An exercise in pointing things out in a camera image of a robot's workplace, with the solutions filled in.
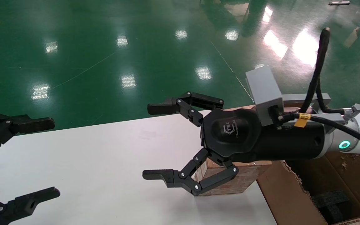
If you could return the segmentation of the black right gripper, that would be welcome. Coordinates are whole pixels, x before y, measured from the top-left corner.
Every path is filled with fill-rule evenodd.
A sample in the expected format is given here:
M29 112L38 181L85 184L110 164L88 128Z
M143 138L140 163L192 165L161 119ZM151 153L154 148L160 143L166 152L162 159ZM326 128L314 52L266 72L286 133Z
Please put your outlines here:
M255 110L222 110L224 100L195 92L148 104L150 115L181 114L201 127L202 148L181 170L144 170L145 180L163 180L167 188L183 188L198 196L233 180L239 169L232 162L309 160L323 154L325 131L321 125L304 128L262 126ZM196 109L211 111L205 117ZM206 159L219 160L225 169L197 182L192 175Z

